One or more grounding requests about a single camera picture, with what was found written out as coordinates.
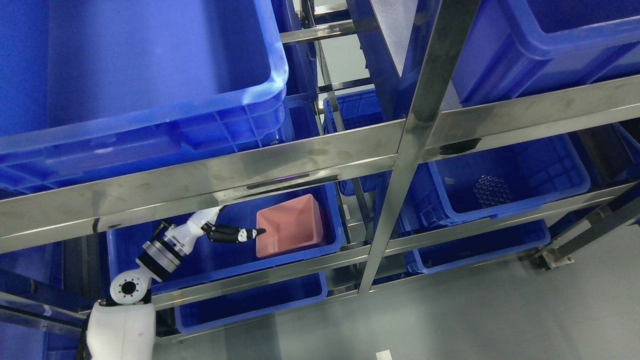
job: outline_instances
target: metal bracket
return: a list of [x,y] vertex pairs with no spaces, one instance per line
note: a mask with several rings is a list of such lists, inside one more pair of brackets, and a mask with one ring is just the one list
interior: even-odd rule
[[560,266],[574,263],[571,255],[565,256],[564,258],[556,259],[556,249],[542,250],[538,256],[538,259],[540,260],[540,267],[545,270],[551,270],[559,268]]

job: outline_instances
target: reflective metal surface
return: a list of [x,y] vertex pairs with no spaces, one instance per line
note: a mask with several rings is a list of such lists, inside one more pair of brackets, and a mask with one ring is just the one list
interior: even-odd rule
[[356,33],[353,21],[345,20],[333,22],[331,24],[319,25],[314,28],[289,31],[280,34],[283,45],[298,44],[301,42],[311,42],[316,40],[326,40],[329,38],[343,37]]
[[446,227],[444,229],[430,231],[424,234],[417,234],[407,236],[405,238],[391,240],[389,241],[389,245],[387,247],[387,250],[385,251],[385,256],[400,254],[402,252],[419,249],[421,247],[427,247],[430,245],[445,243],[467,236],[486,233],[488,231],[502,229],[503,227],[541,220],[554,213],[566,213],[576,209],[597,206],[615,198],[630,187],[631,184],[625,184],[616,186],[614,188],[608,188],[578,195],[575,197],[570,197],[567,199],[551,202],[550,204],[542,205],[540,209],[514,217],[508,217],[500,220],[484,218],[466,224],[460,224],[452,227]]
[[78,337],[82,324],[57,320],[50,316],[28,313],[0,305],[0,322],[30,327],[39,331],[48,331],[60,335]]
[[640,216],[640,198],[631,200],[628,204],[623,205],[615,211],[608,209],[608,205],[603,205],[602,207],[607,208],[606,211],[599,208],[587,215],[587,219],[591,225],[589,229],[581,232],[556,249],[553,245],[548,249],[556,263],[568,258],[576,251],[605,236],[609,232],[621,226],[634,223],[638,216]]
[[442,99],[451,80],[458,56],[476,15],[479,0],[444,0],[436,19],[433,34],[424,58],[409,117],[398,148],[380,220],[371,246],[360,293],[369,291]]
[[356,88],[358,86],[366,86],[371,84],[373,84],[371,78],[362,78],[362,79],[356,79],[356,80],[343,81],[341,83],[332,83],[329,85],[322,85],[318,87],[317,92],[319,94],[322,94],[325,92],[329,92],[331,90],[335,90],[335,91],[346,90],[350,88]]
[[[355,295],[358,295],[358,292],[356,290],[346,291],[344,293],[340,293],[340,294],[337,294],[337,295],[329,296],[326,299],[324,299],[322,302],[317,302],[315,304],[310,304],[310,305],[307,305],[307,306],[305,306],[303,308],[294,308],[294,309],[283,310],[281,312],[278,312],[278,314],[290,313],[290,312],[294,312],[294,311],[299,311],[301,309],[304,310],[304,309],[308,309],[310,307],[323,306],[323,304],[326,304],[328,302],[354,297]],[[229,325],[224,325],[224,326],[221,326],[221,327],[215,327],[213,329],[207,329],[207,330],[204,330],[204,331],[194,332],[193,334],[176,334],[176,335],[171,335],[171,336],[163,336],[162,338],[156,337],[156,343],[157,344],[175,343],[176,341],[182,341],[182,340],[186,340],[186,339],[189,339],[189,338],[194,338],[196,336],[200,336],[200,335],[207,334],[207,333],[210,333],[210,332],[220,331],[222,329],[228,329],[229,327],[237,326],[237,325],[240,325],[242,323],[254,322],[254,321],[259,320],[261,317],[263,317],[263,316],[260,316],[260,317],[257,317],[257,318],[252,318],[250,320],[246,320],[246,321],[242,321],[242,322],[231,323]]]
[[492,149],[636,117],[640,117],[640,75],[443,111],[422,162],[453,156],[447,153]]
[[236,291],[247,290],[257,286],[273,284],[316,272],[325,271],[342,266],[353,265],[366,261],[370,246],[341,251],[320,258],[300,261],[270,268],[250,274],[240,275],[229,279],[192,286],[190,288],[155,295],[152,301],[157,310],[167,309],[199,300],[205,300]]
[[350,18],[351,15],[346,3],[316,6],[314,10],[316,24],[326,24],[327,22],[348,20]]
[[0,252],[392,168],[403,120],[0,201]]

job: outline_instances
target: blue storage bin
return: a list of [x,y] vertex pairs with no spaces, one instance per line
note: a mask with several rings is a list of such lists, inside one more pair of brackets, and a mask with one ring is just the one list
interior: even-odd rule
[[[356,29],[361,30],[358,32],[360,47],[378,91],[383,117],[385,120],[406,118],[440,0],[346,1]],[[388,33],[383,34],[378,24],[384,24]],[[407,34],[403,32],[406,26],[410,27]],[[402,63],[400,69],[389,50],[390,47],[398,49],[398,43],[406,49],[406,56],[398,57]]]
[[287,116],[289,117],[289,121],[291,121],[294,138],[296,140],[320,136],[316,114],[309,102],[292,100],[290,97],[287,97],[285,103],[288,109]]
[[[211,243],[206,236],[203,236],[196,242],[193,252],[185,258],[176,271],[163,282],[154,281],[151,287],[153,293],[166,293],[338,251],[344,243],[344,233],[342,232],[333,184],[228,205],[220,213],[218,223],[252,228],[255,227],[255,217],[259,210],[306,194],[313,195],[320,205],[324,227],[324,237],[320,246],[272,258],[259,259],[255,255],[255,240],[240,244]],[[190,216],[191,214],[185,214],[172,217],[170,220],[174,224],[180,225]],[[109,273],[112,280],[121,272],[138,268],[136,258],[142,251],[142,245],[151,239],[159,223],[160,221],[147,222],[107,231]]]
[[0,254],[0,268],[62,289],[61,241]]
[[0,322],[0,359],[74,360],[79,339]]
[[533,249],[550,240],[544,220],[539,220],[412,250],[405,253],[404,264],[411,273],[433,274]]
[[636,139],[636,136],[640,135],[639,124],[639,119],[626,120],[613,124],[614,128],[622,138],[622,142],[631,157],[631,161],[633,161],[633,164],[626,171],[616,177],[614,182],[628,181],[640,177],[640,143],[638,143],[638,140]]
[[640,2],[483,0],[453,75],[472,106],[640,72]]
[[[373,229],[378,228],[378,221],[380,220],[380,214],[382,213],[382,205],[387,195],[387,189],[389,187],[389,181],[391,180],[391,171],[379,173],[378,185],[376,187],[376,196],[373,200]],[[413,235],[422,232],[422,224],[415,215],[411,202],[405,197],[403,205],[400,209],[400,214],[396,219],[396,233],[397,237],[403,238],[405,236]]]
[[320,302],[328,293],[324,273],[298,277],[175,308],[176,328],[183,334],[212,329]]
[[[271,0],[278,31],[286,33],[302,29],[300,18],[293,6],[293,0]],[[289,64],[287,98],[314,101],[317,97],[317,69],[313,43],[293,44],[284,47]]]
[[[380,110],[380,103],[376,97],[376,89],[362,90],[339,95],[336,96],[336,100],[338,102],[340,114],[342,115],[342,123],[344,124],[345,130],[381,124],[385,121]],[[324,133],[336,133],[337,129],[328,97],[324,99],[324,108],[326,110],[324,113],[323,124]],[[376,189],[378,178],[375,174],[361,176],[360,184],[362,185],[362,191],[372,192]],[[355,195],[351,180],[340,181],[338,185],[340,186],[340,193],[344,196]]]
[[[5,252],[0,254],[0,268],[62,288],[62,252],[62,242]],[[73,360],[77,345],[76,338],[0,322],[2,360]]]
[[269,1],[0,1],[0,188],[287,141]]
[[571,141],[558,135],[420,164],[409,194],[429,229],[525,213],[589,187]]

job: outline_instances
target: horizontal steel beam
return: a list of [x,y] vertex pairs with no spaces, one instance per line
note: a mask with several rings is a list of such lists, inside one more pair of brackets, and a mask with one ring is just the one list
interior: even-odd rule
[[247,290],[262,285],[273,284],[278,281],[289,280],[295,277],[357,264],[367,260],[370,247],[370,245],[366,245],[356,249],[321,256],[320,258],[282,265],[229,279],[210,282],[209,284],[192,286],[190,288],[176,290],[170,293],[155,295],[152,297],[152,302],[155,305],[156,310],[168,309],[170,307],[206,300],[212,297]]
[[465,238],[467,236],[502,229],[504,227],[524,224],[535,220],[542,220],[554,213],[567,212],[576,209],[597,206],[615,198],[631,186],[631,184],[624,184],[615,186],[613,188],[589,192],[583,195],[558,200],[550,204],[542,205],[540,209],[530,211],[526,214],[516,215],[500,220],[484,218],[466,224],[460,224],[452,227],[446,227],[444,229],[430,231],[424,234],[411,235],[404,238],[390,240],[389,245],[387,246],[387,249],[385,251],[385,256],[399,254],[405,251],[419,249],[421,247],[427,247],[439,243],[445,243],[448,241]]
[[301,42],[313,42],[330,38],[343,37],[356,33],[353,21],[345,20],[332,22],[331,24],[318,25],[314,28],[289,31],[280,34],[283,45],[299,44]]
[[390,170],[403,120],[0,201],[0,253]]
[[[310,304],[310,305],[306,305],[303,306],[302,308],[300,307],[296,307],[293,309],[287,309],[287,310],[282,310],[279,311],[278,314],[283,314],[283,313],[291,313],[293,311],[300,311],[300,310],[305,310],[308,309],[310,307],[314,307],[314,306],[323,306],[324,304],[327,304],[328,302],[333,302],[333,301],[337,301],[337,300],[342,300],[342,299],[346,299],[349,297],[354,297],[355,295],[358,295],[358,291],[357,290],[351,290],[351,291],[347,291],[341,294],[336,294],[336,295],[332,295],[327,297],[326,299],[324,299],[322,302],[316,302],[315,304]],[[176,341],[182,341],[182,340],[186,340],[188,338],[194,338],[196,336],[200,336],[203,334],[207,334],[210,332],[214,332],[214,331],[220,331],[222,329],[228,329],[229,327],[233,327],[233,326],[238,326],[241,325],[243,323],[248,323],[248,322],[254,322],[258,319],[260,319],[262,316],[258,316],[249,320],[245,320],[245,321],[241,321],[241,322],[236,322],[236,323],[230,323],[228,325],[223,325],[220,327],[215,327],[213,329],[207,329],[207,330],[203,330],[200,332],[195,332],[193,334],[176,334],[176,335],[171,335],[171,336],[163,336],[161,338],[156,337],[156,343],[157,344],[170,344],[170,343],[175,343]]]
[[442,111],[422,162],[640,117],[640,75]]
[[3,305],[0,305],[0,322],[12,323],[18,326],[53,332],[73,338],[80,336],[82,330],[82,324],[59,320],[41,314],[29,313],[20,309],[12,309]]
[[316,25],[350,18],[351,14],[346,3],[316,6],[314,10],[314,22]]
[[84,318],[77,312],[93,306],[90,299],[3,269],[0,269],[0,302],[31,312],[46,307],[73,318]]
[[554,256],[555,261],[573,255],[576,251],[582,249],[586,245],[596,241],[615,229],[633,224],[638,216],[640,216],[640,198],[631,200],[620,209],[604,214],[600,209],[594,210],[599,216],[596,220],[590,220],[590,228],[576,235],[573,239],[560,245],[556,249],[549,249]]
[[362,78],[349,81],[343,81],[341,83],[333,83],[328,85],[319,86],[316,90],[317,93],[323,94],[330,91],[346,90],[350,88],[357,88],[359,86],[367,86],[373,84],[371,78]]

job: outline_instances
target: white label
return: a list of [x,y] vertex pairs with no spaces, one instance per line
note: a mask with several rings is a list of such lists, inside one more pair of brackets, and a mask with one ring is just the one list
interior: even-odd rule
[[349,214],[349,207],[347,204],[342,204],[342,207],[344,208],[344,217],[346,217],[347,220],[351,220],[351,214]]
[[391,351],[384,350],[376,353],[376,360],[393,360],[391,358]]

